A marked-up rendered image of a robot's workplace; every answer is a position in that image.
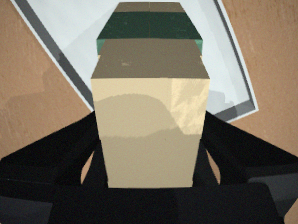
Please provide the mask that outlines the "white shallow rectangular tray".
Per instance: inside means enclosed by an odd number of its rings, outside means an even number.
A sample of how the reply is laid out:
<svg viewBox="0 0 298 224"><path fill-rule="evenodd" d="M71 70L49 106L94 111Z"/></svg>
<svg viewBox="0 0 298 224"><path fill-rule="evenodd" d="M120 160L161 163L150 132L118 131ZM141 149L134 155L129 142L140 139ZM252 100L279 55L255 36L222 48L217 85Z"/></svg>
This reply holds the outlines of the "white shallow rectangular tray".
<svg viewBox="0 0 298 224"><path fill-rule="evenodd" d="M96 39L119 2L180 2L203 39L210 77L206 110L225 122L259 111L249 74L221 0L11 0L55 65L93 112Z"/></svg>

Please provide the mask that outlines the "brown and green rectangular block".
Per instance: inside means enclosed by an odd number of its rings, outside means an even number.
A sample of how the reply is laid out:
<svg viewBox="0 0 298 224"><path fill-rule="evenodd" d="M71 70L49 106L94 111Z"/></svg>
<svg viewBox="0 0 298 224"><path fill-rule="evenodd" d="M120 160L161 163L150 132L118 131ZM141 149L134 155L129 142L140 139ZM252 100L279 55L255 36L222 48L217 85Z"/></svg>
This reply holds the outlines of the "brown and green rectangular block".
<svg viewBox="0 0 298 224"><path fill-rule="evenodd" d="M108 187L192 187L210 77L180 2L119 2L96 44L90 80Z"/></svg>

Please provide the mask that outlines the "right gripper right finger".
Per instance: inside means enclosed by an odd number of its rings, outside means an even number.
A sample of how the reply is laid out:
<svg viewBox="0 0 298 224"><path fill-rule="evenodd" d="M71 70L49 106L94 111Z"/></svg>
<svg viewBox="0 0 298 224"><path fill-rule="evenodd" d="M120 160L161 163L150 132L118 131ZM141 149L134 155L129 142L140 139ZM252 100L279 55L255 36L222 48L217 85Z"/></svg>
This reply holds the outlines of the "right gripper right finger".
<svg viewBox="0 0 298 224"><path fill-rule="evenodd" d="M219 168L220 183L207 152ZM252 182L269 187L278 215L283 219L298 198L298 157L206 110L192 187Z"/></svg>

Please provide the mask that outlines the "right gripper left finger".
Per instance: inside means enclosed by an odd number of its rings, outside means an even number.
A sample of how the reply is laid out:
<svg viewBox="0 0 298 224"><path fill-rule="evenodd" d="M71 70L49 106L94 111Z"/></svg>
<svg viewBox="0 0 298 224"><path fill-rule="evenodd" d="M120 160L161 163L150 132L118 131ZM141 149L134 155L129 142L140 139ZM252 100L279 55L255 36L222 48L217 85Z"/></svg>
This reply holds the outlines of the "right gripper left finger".
<svg viewBox="0 0 298 224"><path fill-rule="evenodd" d="M81 183L82 169L92 153L90 167ZM95 110L84 118L1 158L0 176L50 181L54 185L82 184L83 187L108 188Z"/></svg>

